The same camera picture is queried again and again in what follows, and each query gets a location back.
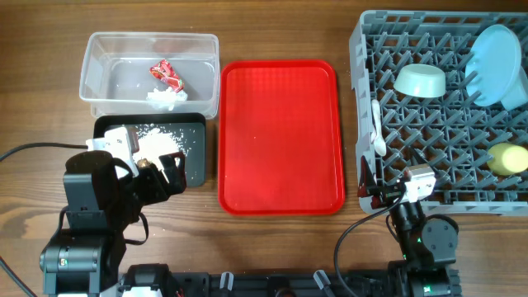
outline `wooden table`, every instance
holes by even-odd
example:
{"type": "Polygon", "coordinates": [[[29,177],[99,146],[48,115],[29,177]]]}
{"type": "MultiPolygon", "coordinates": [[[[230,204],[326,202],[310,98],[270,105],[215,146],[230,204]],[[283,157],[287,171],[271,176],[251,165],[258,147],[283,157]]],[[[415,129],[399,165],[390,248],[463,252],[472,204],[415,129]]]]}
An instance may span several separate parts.
{"type": "MultiPolygon", "coordinates": [[[[0,152],[37,141],[83,144],[91,137],[94,119],[89,105],[78,97],[78,84],[87,40],[95,31],[207,32],[219,37],[222,66],[240,59],[325,59],[335,68],[347,189],[347,202],[338,214],[285,218],[226,214],[217,203],[216,148],[211,145],[207,182],[166,203],[146,207],[151,238],[141,247],[128,247],[120,266],[126,271],[132,264],[165,262],[172,271],[210,273],[331,271],[337,238],[365,216],[356,198],[356,106],[348,57],[348,38],[361,12],[528,10],[528,2],[505,0],[48,2],[53,5],[7,0],[0,6],[0,152]]],[[[214,139],[218,122],[210,121],[207,130],[214,139]]],[[[35,148],[0,164],[0,255],[38,294],[42,291],[39,255],[66,205],[64,163],[75,153],[35,148]]],[[[460,269],[464,295],[527,295],[528,219],[455,218],[460,224],[455,267],[460,269]]],[[[140,225],[125,233],[129,238],[143,237],[140,225]]],[[[376,219],[343,243],[341,265],[385,268],[388,261],[400,257],[384,221],[376,219]]],[[[0,292],[21,295],[3,272],[0,292]]]]}

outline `white bowl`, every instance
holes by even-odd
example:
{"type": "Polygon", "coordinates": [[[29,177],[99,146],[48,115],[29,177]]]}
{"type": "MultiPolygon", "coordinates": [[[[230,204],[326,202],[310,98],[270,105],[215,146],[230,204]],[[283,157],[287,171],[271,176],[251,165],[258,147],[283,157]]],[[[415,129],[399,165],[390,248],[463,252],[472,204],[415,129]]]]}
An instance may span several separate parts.
{"type": "Polygon", "coordinates": [[[400,70],[394,89],[405,95],[433,98],[446,94],[446,75],[431,65],[410,64],[400,70]]]}

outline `light blue cup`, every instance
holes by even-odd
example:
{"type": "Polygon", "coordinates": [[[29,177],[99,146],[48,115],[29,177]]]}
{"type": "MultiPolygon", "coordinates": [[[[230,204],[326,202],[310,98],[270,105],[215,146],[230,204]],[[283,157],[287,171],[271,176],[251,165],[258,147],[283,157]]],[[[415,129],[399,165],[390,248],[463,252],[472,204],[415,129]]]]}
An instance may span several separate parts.
{"type": "Polygon", "coordinates": [[[471,48],[473,58],[465,68],[465,76],[477,76],[467,85],[468,95],[481,92],[474,101],[478,106],[501,102],[507,111],[528,102],[528,78],[521,68],[521,44],[503,25],[484,30],[471,48]]]}

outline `red tray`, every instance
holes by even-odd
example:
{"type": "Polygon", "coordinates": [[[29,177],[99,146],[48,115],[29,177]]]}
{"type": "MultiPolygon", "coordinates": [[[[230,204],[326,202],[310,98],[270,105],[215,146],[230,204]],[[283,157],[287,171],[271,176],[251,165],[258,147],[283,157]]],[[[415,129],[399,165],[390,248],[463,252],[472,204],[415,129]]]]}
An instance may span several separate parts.
{"type": "Polygon", "coordinates": [[[218,197],[233,215],[329,215],[345,200],[336,74],[322,60],[222,71],[218,197]]]}

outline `black tray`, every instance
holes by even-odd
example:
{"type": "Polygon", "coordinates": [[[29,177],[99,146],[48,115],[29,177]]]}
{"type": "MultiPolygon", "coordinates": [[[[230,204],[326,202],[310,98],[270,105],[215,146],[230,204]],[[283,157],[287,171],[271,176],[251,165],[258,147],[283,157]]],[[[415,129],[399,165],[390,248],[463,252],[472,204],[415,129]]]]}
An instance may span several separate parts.
{"type": "Polygon", "coordinates": [[[160,134],[171,135],[175,144],[186,155],[187,186],[201,186],[205,182],[205,117],[199,113],[162,115],[107,115],[96,120],[93,137],[104,137],[106,131],[119,126],[134,126],[139,139],[149,131],[160,129],[160,134]]]}

